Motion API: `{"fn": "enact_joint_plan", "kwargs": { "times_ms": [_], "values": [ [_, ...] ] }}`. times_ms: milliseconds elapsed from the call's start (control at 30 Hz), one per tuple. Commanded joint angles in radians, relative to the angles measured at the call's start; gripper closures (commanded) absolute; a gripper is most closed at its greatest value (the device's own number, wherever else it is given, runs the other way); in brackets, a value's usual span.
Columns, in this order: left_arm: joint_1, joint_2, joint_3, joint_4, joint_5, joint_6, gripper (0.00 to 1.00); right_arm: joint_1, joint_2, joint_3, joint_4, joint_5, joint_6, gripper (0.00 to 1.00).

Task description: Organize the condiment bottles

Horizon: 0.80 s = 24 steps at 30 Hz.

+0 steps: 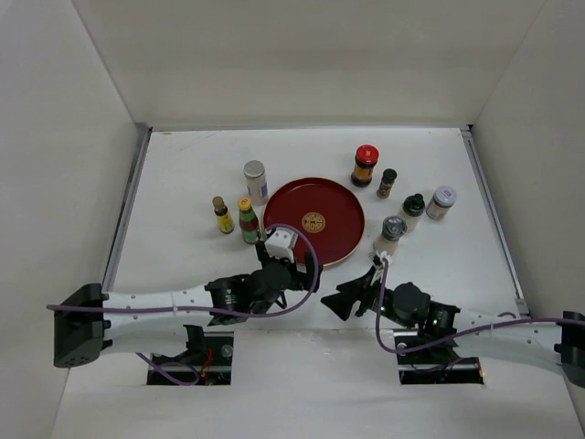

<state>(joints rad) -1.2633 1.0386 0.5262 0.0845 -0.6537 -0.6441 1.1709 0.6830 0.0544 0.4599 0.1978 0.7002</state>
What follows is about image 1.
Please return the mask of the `green red sauce bottle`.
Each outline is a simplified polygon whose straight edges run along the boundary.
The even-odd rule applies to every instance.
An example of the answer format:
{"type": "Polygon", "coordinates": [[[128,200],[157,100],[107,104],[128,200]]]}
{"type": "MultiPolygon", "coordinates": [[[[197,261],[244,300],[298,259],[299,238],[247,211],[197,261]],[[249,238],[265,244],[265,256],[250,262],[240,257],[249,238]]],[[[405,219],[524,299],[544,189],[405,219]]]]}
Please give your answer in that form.
{"type": "Polygon", "coordinates": [[[261,239],[259,220],[253,210],[251,199],[243,197],[239,200],[239,227],[242,239],[248,244],[255,244],[261,239]]]}

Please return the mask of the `silver-lid white spice jar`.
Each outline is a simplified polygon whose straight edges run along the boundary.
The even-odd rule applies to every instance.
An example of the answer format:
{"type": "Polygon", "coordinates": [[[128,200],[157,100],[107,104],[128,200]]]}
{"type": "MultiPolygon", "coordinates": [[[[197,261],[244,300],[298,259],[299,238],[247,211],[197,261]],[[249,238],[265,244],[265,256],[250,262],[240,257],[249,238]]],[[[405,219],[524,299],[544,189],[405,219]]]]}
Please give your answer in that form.
{"type": "Polygon", "coordinates": [[[268,202],[268,186],[264,164],[258,160],[250,160],[243,167],[248,195],[253,205],[263,206],[268,202]]]}

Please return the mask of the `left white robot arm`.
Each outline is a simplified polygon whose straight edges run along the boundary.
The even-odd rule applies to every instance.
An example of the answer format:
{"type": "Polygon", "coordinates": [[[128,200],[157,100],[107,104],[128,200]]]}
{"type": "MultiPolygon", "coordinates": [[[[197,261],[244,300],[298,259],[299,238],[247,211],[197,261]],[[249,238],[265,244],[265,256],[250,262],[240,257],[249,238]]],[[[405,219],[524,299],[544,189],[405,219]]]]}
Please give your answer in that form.
{"type": "Polygon", "coordinates": [[[59,369],[84,366],[104,354],[152,353],[192,365],[205,354],[205,331],[250,320],[286,316],[318,290],[322,264],[315,251],[305,268],[283,255],[282,246],[255,245],[261,265],[252,273],[218,278],[179,291],[121,294],[85,284],[53,313],[53,364],[59,369]]]}

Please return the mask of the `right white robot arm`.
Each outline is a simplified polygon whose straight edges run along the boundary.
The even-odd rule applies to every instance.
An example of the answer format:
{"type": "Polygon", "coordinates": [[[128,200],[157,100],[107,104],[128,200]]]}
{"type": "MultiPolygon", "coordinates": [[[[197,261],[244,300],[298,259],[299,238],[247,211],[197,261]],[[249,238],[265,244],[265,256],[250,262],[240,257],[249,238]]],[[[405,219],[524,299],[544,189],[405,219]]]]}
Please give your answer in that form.
{"type": "Polygon", "coordinates": [[[506,319],[483,316],[431,299],[412,283],[385,288],[369,273],[340,284],[322,304],[342,320],[375,313],[399,325],[392,344],[381,347],[401,361],[451,363],[491,358],[546,369],[584,385],[584,316],[506,319]]]}

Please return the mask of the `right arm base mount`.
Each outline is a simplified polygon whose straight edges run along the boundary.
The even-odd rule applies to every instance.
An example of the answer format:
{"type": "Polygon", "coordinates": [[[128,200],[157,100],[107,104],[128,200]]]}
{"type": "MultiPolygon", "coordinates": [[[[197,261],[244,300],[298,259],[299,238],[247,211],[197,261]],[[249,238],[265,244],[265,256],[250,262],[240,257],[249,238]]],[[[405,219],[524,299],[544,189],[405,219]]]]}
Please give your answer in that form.
{"type": "Polygon", "coordinates": [[[452,342],[408,354],[398,354],[399,381],[403,385],[484,384],[476,357],[457,355],[452,342]]]}

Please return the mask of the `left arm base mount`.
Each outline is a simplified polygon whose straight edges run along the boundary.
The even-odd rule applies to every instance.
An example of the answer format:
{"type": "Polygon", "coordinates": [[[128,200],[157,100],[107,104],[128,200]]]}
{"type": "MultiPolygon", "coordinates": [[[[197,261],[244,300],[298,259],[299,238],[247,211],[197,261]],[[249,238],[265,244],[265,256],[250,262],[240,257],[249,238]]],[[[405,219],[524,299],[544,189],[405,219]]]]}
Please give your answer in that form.
{"type": "Polygon", "coordinates": [[[231,384],[233,332],[202,332],[196,344],[174,357],[152,354],[146,384],[151,386],[227,386],[231,384]]]}

